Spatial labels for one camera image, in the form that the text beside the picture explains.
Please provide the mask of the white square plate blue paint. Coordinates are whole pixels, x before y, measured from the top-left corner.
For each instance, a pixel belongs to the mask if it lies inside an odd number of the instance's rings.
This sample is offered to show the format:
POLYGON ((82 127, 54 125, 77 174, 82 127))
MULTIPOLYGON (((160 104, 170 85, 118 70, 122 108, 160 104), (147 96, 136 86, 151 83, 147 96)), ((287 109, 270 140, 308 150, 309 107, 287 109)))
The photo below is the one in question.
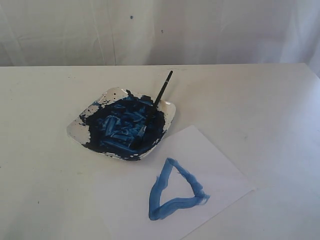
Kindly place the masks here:
POLYGON ((113 87, 88 106, 66 128, 68 136, 83 147, 111 158, 139 161, 162 140, 176 113, 176 106, 161 100, 138 149, 130 148, 143 127, 155 98, 113 87))

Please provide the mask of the black paintbrush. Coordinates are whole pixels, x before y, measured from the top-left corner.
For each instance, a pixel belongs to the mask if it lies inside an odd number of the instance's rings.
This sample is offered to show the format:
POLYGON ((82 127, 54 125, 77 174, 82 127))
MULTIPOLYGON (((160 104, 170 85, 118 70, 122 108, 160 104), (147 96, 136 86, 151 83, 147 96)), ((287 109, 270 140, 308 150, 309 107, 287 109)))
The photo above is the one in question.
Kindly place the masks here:
POLYGON ((140 130, 138 131, 137 135, 134 137, 133 141, 131 142, 131 144, 129 145, 129 147, 131 149, 137 149, 140 145, 141 145, 141 142, 143 141, 143 138, 144 138, 144 135, 145 135, 145 132, 146 132, 146 128, 147 126, 149 125, 149 123, 151 122, 152 120, 152 117, 153 115, 155 114, 155 112, 157 111, 157 108, 158 108, 158 105, 160 103, 160 100, 167 88, 167 85, 173 75, 173 70, 171 70, 160 90, 160 92, 158 93, 153 105, 152 105, 152 108, 150 110, 150 112, 147 114, 146 116, 146 119, 142 125, 142 127, 140 128, 140 130))

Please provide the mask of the white paper sheet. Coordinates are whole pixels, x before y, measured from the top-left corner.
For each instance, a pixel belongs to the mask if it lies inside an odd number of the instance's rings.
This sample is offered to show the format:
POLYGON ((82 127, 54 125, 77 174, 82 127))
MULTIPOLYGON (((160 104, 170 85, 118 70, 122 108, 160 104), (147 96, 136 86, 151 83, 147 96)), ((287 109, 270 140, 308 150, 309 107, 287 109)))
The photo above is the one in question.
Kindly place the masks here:
MULTIPOLYGON (((112 240, 180 240, 252 190, 246 177, 195 127, 162 140, 139 161, 112 160, 95 176, 97 209, 112 240), (194 175, 210 195, 204 205, 149 219, 149 196, 167 158, 194 175)), ((191 198, 188 182, 173 168, 160 204, 191 198)))

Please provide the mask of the white backdrop curtain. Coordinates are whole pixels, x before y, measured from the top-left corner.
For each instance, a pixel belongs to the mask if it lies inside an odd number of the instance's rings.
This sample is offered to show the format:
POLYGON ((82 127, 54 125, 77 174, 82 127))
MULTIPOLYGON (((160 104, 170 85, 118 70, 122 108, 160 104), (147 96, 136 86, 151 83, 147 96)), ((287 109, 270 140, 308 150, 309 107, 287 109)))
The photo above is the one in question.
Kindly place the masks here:
POLYGON ((317 0, 3 0, 2 66, 305 63, 317 0))

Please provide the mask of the blue paint stroke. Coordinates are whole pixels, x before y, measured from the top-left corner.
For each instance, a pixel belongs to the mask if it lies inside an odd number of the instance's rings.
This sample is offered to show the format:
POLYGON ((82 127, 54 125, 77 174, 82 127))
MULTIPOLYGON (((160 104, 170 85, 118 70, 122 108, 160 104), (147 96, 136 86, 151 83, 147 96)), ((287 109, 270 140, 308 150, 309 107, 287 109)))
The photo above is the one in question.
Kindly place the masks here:
POLYGON ((148 217, 151 221, 163 220, 177 210, 205 205, 210 197, 210 195, 205 193, 203 186, 194 175, 183 168, 177 160, 168 157, 165 160, 160 175, 156 177, 156 181, 150 190, 148 217), (168 186, 173 168, 176 168, 177 172, 188 182, 192 189, 193 197, 176 197, 164 204, 160 204, 162 192, 168 186))

